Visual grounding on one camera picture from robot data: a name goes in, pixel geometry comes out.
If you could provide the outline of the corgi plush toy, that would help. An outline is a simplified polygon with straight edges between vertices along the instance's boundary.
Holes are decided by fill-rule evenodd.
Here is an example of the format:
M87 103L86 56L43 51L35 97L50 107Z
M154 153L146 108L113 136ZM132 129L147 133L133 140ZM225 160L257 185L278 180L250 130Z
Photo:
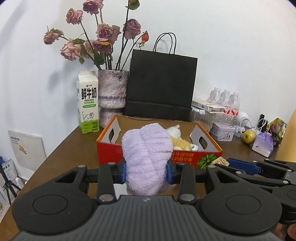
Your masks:
M175 125L166 129L168 134L171 137L171 141L173 143L174 150L177 151L193 151L195 149L195 145L189 143L188 141L181 138L181 130L180 125Z

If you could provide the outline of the purple fluffy towel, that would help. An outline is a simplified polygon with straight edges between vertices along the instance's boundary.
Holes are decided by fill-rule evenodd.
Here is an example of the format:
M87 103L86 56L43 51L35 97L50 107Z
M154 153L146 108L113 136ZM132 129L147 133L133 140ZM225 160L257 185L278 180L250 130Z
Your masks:
M173 152L168 132L158 123L128 130L121 147L126 161L129 195L155 196L174 188L167 182L166 165Z

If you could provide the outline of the clear plastic item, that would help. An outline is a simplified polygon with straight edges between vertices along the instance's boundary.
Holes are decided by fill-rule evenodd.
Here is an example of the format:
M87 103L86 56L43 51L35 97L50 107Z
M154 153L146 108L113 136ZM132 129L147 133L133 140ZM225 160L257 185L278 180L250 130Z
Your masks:
M223 166L229 166L230 165L230 163L226 159L224 159L223 157L218 157L211 164L212 165L219 164L219 165L223 165Z

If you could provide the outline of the orange cardboard box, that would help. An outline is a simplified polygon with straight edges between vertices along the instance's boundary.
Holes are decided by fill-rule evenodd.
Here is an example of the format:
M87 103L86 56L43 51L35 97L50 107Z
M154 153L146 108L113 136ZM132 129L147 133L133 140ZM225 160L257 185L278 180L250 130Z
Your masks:
M196 169L203 169L223 153L199 123L124 115L111 118L96 144L99 164L120 162L128 145L134 154L159 153Z

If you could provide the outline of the colourful snack packet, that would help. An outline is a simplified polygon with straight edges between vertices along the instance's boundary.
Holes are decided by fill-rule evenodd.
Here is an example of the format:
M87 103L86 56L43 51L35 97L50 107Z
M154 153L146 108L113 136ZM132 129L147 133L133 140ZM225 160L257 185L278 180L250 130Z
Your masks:
M285 134L286 128L287 128L287 123L280 118L276 118L271 122L270 131L271 131L274 147L278 147L280 145L283 139L283 136Z

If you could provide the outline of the clear seed container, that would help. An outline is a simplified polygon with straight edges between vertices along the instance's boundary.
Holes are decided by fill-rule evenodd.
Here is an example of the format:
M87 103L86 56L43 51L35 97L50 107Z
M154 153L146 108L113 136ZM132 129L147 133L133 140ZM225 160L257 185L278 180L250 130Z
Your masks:
M208 133L217 117L216 113L210 113L203 109L191 107L190 121L199 123Z

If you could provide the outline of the water bottle right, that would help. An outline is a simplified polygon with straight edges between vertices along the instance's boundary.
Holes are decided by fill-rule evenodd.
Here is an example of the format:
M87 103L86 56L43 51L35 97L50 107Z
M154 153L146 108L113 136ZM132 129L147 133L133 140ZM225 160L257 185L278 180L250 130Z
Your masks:
M230 96L230 113L237 116L240 108L240 99L238 92L233 92Z

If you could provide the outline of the water bottle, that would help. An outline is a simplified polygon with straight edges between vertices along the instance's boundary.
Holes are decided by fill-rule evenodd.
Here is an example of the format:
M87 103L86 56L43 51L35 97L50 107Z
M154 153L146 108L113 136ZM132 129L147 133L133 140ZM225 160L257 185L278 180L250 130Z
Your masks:
M214 89L210 92L210 95L209 95L207 101L210 103L219 103L220 90L221 90L220 88L214 87Z
M224 108L224 112L227 112L230 109L230 91L224 89L224 91L220 94L219 104Z
M237 116L240 108L240 99L238 92L233 92L230 96L230 113Z

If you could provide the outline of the flat white cardboard package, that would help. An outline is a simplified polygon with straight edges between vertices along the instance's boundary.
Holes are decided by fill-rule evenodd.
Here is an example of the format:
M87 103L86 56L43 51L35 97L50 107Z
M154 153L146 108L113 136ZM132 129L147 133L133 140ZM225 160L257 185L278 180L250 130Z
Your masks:
M203 100L192 100L192 106L208 112L223 112L224 107L220 104L215 104Z

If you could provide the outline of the water bottle left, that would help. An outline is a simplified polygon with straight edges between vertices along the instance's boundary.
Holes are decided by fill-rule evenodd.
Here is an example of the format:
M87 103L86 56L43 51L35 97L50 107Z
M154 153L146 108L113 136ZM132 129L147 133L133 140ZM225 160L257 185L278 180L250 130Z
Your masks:
M210 95L209 95L207 101L210 103L219 103L220 90L221 90L220 88L214 87L214 89L210 92Z

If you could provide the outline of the purple textured vase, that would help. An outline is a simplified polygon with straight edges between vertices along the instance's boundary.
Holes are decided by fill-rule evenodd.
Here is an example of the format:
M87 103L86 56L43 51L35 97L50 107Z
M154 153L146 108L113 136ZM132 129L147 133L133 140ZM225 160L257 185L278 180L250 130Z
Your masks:
M122 114L126 104L129 72L98 70L99 124L104 128L115 114Z

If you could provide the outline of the fresh milk carton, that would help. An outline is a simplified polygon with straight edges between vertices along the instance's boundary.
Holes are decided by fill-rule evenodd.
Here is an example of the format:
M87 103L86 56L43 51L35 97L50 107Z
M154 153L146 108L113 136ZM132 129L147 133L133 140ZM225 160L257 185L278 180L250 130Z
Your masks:
M80 71L76 82L79 128L82 133L99 131L98 79L95 71Z

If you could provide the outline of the white booklet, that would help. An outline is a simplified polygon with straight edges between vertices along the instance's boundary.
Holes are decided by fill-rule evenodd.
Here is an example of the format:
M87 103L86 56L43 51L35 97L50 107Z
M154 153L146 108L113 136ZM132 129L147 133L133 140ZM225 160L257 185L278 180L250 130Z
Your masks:
M8 130L17 163L36 171L45 161L46 152L40 136Z

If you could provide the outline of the black tripod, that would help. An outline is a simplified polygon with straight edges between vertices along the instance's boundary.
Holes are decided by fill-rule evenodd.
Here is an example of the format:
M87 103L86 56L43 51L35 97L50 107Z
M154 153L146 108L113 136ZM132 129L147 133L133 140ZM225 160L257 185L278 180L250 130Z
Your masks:
M9 205L11 205L11 196L10 194L13 195L13 197L17 197L17 193L15 191L15 188L19 191L21 191L21 188L16 185L15 183L13 183L11 180L8 179L6 173L4 172L4 169L3 169L3 166L1 164L1 175L4 179L4 185L3 185L3 188L5 189L6 191L6 196L8 198L8 202L9 202Z

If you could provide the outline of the blue leaflet stack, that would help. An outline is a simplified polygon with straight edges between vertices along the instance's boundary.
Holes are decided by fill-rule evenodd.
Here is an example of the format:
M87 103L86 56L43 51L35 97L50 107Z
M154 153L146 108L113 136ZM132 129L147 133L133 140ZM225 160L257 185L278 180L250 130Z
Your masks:
M18 177L18 174L13 160L9 159L5 162L3 157L1 157L1 165L7 179L16 185L16 178ZM11 191L12 188L14 189L14 192L18 194L19 190L14 185L9 188L7 181L1 175L1 220L8 211L12 202L15 200L15 196Z

